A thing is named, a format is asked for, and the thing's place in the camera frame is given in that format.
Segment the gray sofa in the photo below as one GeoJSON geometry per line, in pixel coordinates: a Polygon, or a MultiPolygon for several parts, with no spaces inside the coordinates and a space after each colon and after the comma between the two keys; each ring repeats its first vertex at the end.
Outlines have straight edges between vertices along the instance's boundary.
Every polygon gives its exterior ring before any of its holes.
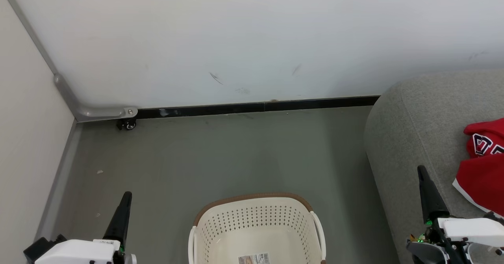
{"type": "MultiPolygon", "coordinates": [[[[469,158],[464,128],[504,117],[504,70],[423,75],[391,87],[367,119],[364,141],[399,261],[413,263],[405,244],[425,231],[416,167],[425,165],[451,214],[482,217],[452,186],[459,163],[469,158]]],[[[473,260],[504,263],[476,247],[473,260]]]]}

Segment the basket handle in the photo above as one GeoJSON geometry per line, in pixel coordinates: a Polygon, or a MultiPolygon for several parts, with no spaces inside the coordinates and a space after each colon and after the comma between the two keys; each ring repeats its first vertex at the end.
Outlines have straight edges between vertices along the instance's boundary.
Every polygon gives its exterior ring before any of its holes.
{"type": "Polygon", "coordinates": [[[322,229],[322,224],[320,223],[319,217],[315,212],[311,211],[311,215],[313,216],[313,221],[315,221],[315,226],[319,231],[319,240],[320,240],[320,250],[322,252],[322,260],[326,260],[326,237],[324,236],[324,230],[322,229]]]}
{"type": "Polygon", "coordinates": [[[187,256],[189,257],[189,264],[194,264],[194,232],[196,226],[193,226],[189,233],[189,244],[187,245],[187,256]]]}

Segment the caster wheel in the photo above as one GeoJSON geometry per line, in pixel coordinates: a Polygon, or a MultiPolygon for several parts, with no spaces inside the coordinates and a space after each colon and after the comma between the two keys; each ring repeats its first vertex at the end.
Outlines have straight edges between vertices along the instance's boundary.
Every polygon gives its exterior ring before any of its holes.
{"type": "Polygon", "coordinates": [[[126,130],[132,130],[135,126],[137,126],[137,123],[136,122],[126,123],[125,126],[126,126],[126,130]]]}
{"type": "Polygon", "coordinates": [[[117,120],[117,129],[122,130],[126,129],[126,131],[133,130],[135,126],[137,126],[137,120],[133,117],[130,119],[120,119],[117,120]]]}

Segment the black baseboard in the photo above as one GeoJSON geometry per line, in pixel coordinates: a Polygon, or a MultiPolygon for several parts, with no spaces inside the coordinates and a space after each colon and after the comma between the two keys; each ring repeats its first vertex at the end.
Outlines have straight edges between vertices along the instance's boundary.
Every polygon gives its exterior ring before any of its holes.
{"type": "Polygon", "coordinates": [[[214,106],[186,106],[182,108],[139,109],[137,119],[218,115],[248,112],[272,112],[308,110],[312,108],[346,108],[349,106],[372,106],[380,96],[342,97],[339,99],[306,99],[288,101],[265,101],[251,104],[218,104],[214,106]]]}

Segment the perforated basket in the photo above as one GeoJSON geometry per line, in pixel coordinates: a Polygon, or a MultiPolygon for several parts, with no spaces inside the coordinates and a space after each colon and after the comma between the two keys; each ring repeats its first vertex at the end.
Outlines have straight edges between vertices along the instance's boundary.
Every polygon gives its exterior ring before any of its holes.
{"type": "Polygon", "coordinates": [[[189,234],[187,253],[189,264],[325,264],[326,241],[303,198],[251,194],[205,206],[189,234]]]}

